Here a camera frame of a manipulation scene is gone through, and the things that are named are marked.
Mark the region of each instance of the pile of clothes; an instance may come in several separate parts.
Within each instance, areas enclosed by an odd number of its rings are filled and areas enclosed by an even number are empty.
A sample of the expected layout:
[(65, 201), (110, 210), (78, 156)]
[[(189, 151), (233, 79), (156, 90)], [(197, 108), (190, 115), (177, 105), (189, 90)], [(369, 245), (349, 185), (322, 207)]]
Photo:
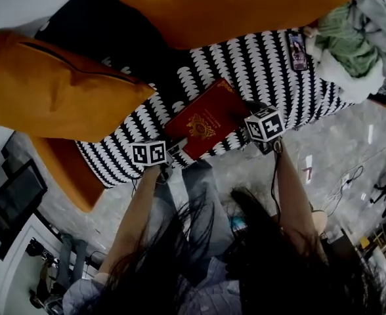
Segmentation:
[(352, 0), (305, 29), (307, 53), (346, 102), (386, 106), (386, 0)]

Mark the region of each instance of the orange pillow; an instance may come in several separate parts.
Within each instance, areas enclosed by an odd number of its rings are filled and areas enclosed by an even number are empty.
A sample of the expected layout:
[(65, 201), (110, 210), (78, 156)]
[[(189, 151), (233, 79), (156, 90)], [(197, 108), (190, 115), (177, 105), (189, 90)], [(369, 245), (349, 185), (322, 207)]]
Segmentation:
[(89, 58), (0, 31), (0, 126), (98, 142), (153, 93)]
[(193, 49), (248, 33), (300, 27), (349, 0), (119, 0), (139, 10), (170, 47)]

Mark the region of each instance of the black and white patterned blanket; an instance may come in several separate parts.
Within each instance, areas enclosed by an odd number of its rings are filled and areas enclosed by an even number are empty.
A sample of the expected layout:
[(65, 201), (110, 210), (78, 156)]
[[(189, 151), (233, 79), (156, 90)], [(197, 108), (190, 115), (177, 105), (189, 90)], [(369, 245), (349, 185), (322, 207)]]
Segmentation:
[[(145, 75), (141, 65), (131, 66), (122, 57), (110, 55), (103, 60), (148, 81), (157, 91), (101, 142), (76, 142), (106, 188), (139, 178), (143, 168), (133, 165), (130, 143), (158, 137), (171, 118), (219, 77), (224, 77), (244, 100), (258, 100), (278, 108), (286, 129), (311, 123), (350, 105), (340, 100), (336, 85), (315, 76), (311, 58), (307, 71), (292, 70), (284, 30), (248, 34), (191, 51), (169, 51), (168, 55), (170, 66), (165, 73), (153, 76)], [(237, 129), (202, 158), (224, 154), (246, 143), (245, 133)], [(178, 167), (192, 162), (182, 151), (175, 156)]]

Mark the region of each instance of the gold emblem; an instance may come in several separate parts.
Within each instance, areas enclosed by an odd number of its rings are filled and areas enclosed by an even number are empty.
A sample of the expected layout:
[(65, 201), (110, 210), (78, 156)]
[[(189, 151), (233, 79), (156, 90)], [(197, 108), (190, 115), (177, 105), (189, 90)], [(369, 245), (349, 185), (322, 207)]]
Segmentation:
[(229, 92), (234, 93), (234, 90), (232, 90), (231, 85), (229, 85), (225, 79), (221, 82), (221, 86), (226, 88)]
[(187, 124), (187, 127), (192, 128), (189, 130), (189, 133), (192, 135), (192, 137), (200, 137), (202, 140), (205, 140), (213, 137), (216, 134), (215, 131), (206, 122), (206, 120), (200, 117), (200, 115), (197, 113), (194, 114), (189, 119), (189, 121), (190, 122)]

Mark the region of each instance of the leg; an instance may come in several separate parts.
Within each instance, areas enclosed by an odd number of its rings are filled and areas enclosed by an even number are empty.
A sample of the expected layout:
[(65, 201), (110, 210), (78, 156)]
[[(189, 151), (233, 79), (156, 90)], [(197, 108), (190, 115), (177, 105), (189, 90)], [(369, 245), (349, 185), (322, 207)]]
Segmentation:
[(173, 195), (168, 184), (157, 184), (154, 202), (149, 215), (146, 241), (149, 242), (160, 231), (165, 230), (171, 219), (177, 214)]
[(69, 234), (64, 234), (62, 240), (63, 244), (60, 249), (59, 269), (57, 272), (56, 283), (61, 285), (65, 290), (68, 290), (70, 287), (69, 263), (70, 253), (72, 252), (72, 237)]
[(205, 201), (200, 214), (196, 220), (192, 221), (189, 236), (190, 243), (203, 239), (203, 234), (213, 221), (209, 247), (197, 251), (196, 256), (193, 256), (192, 259), (198, 259), (201, 254), (205, 261), (210, 260), (212, 257), (221, 257), (234, 241), (234, 235), (232, 234), (228, 216), (219, 201), (212, 166), (206, 161), (199, 161), (189, 168), (183, 169), (182, 177), (186, 185), (191, 209), (194, 211), (198, 204), (203, 200)]
[(76, 261), (74, 271), (72, 272), (72, 283), (82, 279), (83, 265), (85, 264), (85, 258), (87, 256), (87, 243), (83, 240), (74, 240), (74, 243), (76, 248)]

